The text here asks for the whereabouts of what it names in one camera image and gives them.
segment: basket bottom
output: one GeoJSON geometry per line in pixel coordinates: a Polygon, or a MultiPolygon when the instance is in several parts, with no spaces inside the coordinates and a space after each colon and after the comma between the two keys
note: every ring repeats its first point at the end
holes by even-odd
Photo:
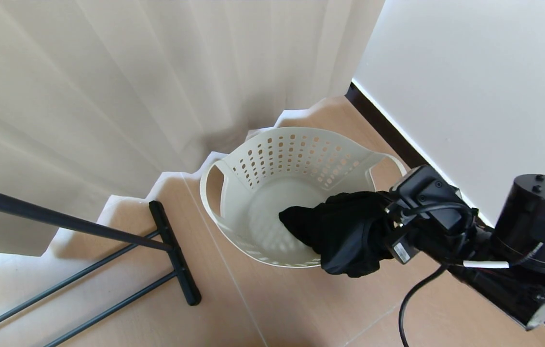
{"type": "Polygon", "coordinates": [[[273,264],[316,266],[319,255],[295,238],[279,220],[279,213],[291,206],[315,207],[327,193],[306,180],[284,177],[260,187],[246,211],[246,229],[251,240],[273,264]]]}

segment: beige curtain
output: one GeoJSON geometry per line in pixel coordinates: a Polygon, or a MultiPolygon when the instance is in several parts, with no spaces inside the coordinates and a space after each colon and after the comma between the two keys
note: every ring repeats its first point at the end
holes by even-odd
{"type": "MultiPolygon", "coordinates": [[[[382,5],[0,1],[0,192],[92,220],[110,194],[143,197],[344,94],[382,5]]],[[[53,235],[0,216],[0,251],[41,254],[53,235]]]]}

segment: white cable sleeve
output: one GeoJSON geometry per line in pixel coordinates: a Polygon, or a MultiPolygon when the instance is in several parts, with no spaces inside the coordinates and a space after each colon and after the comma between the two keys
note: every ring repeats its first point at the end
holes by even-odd
{"type": "Polygon", "coordinates": [[[481,267],[481,268],[509,268],[507,261],[464,261],[465,267],[481,267]]]}

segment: baseboard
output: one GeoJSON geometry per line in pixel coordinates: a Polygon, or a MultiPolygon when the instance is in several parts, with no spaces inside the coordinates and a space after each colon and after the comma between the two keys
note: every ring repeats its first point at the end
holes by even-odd
{"type": "MultiPolygon", "coordinates": [[[[365,92],[365,89],[362,88],[360,83],[352,79],[352,84],[345,97],[347,97],[358,112],[369,121],[369,124],[378,131],[409,167],[431,165],[446,182],[455,187],[459,187],[446,175],[446,173],[444,173],[444,171],[442,171],[442,169],[440,169],[440,167],[438,167],[427,153],[420,148],[411,136],[407,134],[407,132],[405,132],[389,114],[387,114],[379,103],[369,95],[369,93],[365,92]]],[[[466,204],[471,207],[476,207],[476,205],[463,194],[463,187],[459,188],[462,190],[462,198],[466,204]]],[[[483,213],[478,213],[478,216],[487,226],[494,226],[489,219],[485,218],[483,213]]]]}

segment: cylindrical motor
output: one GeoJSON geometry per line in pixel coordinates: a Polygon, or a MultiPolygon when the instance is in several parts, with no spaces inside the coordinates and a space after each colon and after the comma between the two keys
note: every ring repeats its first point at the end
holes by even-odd
{"type": "Polygon", "coordinates": [[[511,264],[545,273],[545,175],[515,178],[491,248],[511,264]]]}

